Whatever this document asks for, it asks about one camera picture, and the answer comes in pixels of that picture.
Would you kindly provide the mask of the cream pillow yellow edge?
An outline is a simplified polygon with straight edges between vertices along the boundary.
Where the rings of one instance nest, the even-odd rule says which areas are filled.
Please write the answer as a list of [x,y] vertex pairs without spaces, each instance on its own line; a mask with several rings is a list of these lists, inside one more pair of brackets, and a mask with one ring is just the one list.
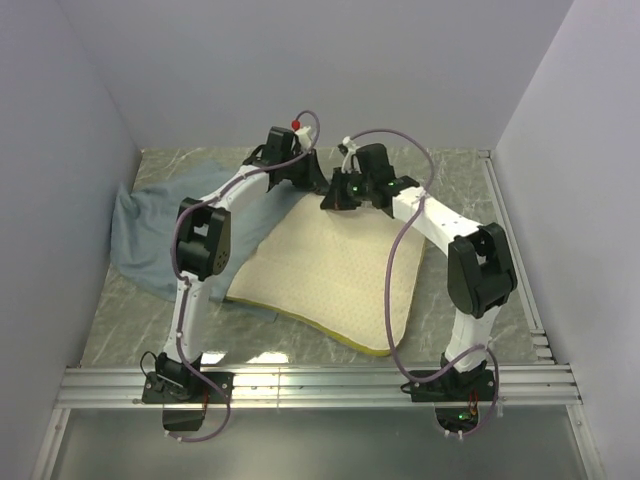
[[334,212],[303,197],[235,275],[226,297],[300,320],[367,355],[402,340],[426,239],[374,208]]

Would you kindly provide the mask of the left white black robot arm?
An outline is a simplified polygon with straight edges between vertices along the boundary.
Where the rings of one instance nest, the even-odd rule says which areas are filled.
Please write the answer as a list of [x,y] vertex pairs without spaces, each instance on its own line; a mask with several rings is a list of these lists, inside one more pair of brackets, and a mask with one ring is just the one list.
[[156,377],[177,401],[192,401],[201,390],[198,372],[203,350],[197,330],[205,317],[214,277],[231,259],[233,217],[282,181],[301,190],[326,188],[315,150],[318,137],[318,128],[297,120],[289,129],[273,127],[266,143],[221,187],[181,202],[170,250],[176,300],[170,334],[155,360]]

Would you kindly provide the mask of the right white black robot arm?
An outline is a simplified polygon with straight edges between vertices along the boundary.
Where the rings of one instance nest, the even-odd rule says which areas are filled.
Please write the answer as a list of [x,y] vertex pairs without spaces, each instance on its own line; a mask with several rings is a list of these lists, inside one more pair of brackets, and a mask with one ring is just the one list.
[[505,230],[497,223],[483,225],[462,216],[429,194],[426,184],[397,175],[381,143],[359,147],[345,138],[339,150],[344,159],[333,171],[322,209],[351,211],[368,202],[403,224],[392,254],[414,230],[447,260],[447,292],[455,315],[443,364],[425,377],[402,363],[396,365],[398,370],[414,384],[440,381],[446,396],[465,398],[475,388],[475,376],[494,356],[491,331],[518,283]]

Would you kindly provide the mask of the blue fabric pillowcase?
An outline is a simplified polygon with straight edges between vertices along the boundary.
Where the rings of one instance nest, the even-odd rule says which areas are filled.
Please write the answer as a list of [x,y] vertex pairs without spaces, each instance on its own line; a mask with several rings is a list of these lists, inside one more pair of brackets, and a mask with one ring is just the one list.
[[[142,289],[173,302],[176,297],[170,244],[180,203],[199,199],[220,188],[237,171],[207,159],[164,182],[128,192],[120,187],[111,226],[111,262]],[[235,275],[259,244],[306,195],[281,183],[239,213],[232,215],[231,258],[214,278],[211,300],[226,298]]]

